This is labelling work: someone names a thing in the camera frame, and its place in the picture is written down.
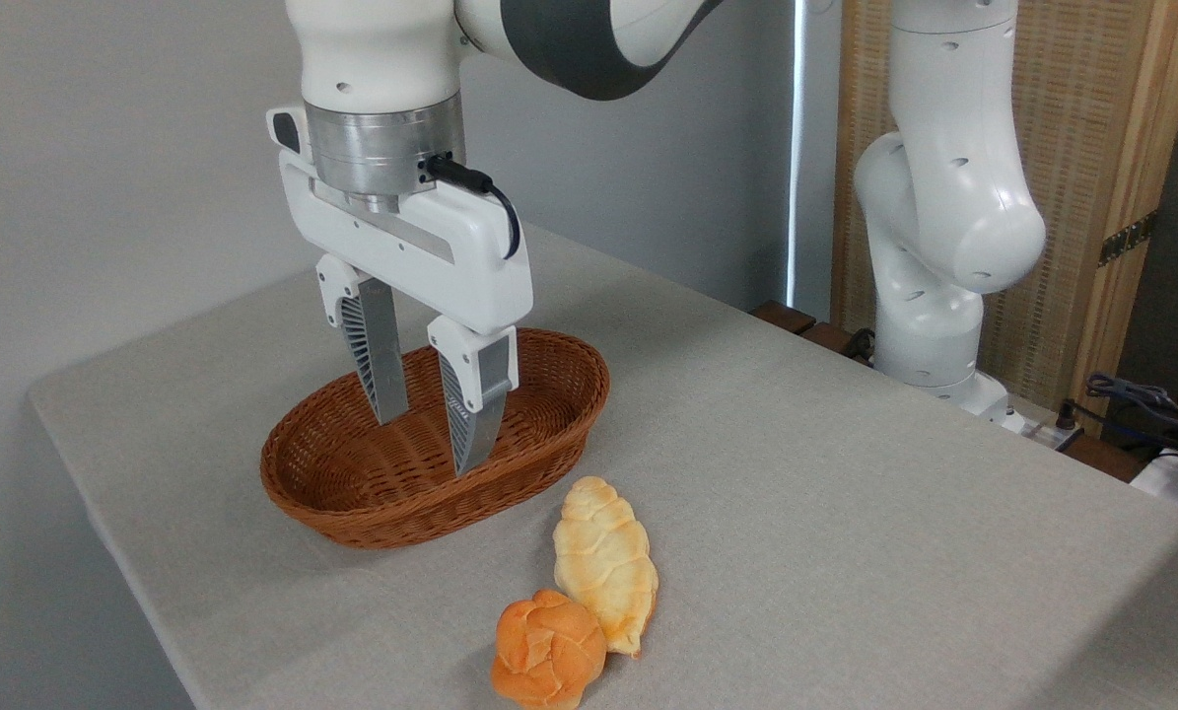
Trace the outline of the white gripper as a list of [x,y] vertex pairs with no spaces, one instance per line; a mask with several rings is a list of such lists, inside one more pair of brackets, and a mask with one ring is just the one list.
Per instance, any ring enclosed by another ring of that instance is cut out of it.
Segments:
[[327,252],[316,265],[327,323],[340,329],[380,424],[409,407],[393,288],[443,314],[428,337],[439,356],[454,467],[466,475],[494,451],[507,394],[519,387],[512,324],[532,306],[527,247],[507,258],[507,208],[439,181],[401,195],[396,214],[373,214],[318,178],[303,108],[269,110],[267,130],[282,144],[293,221]]

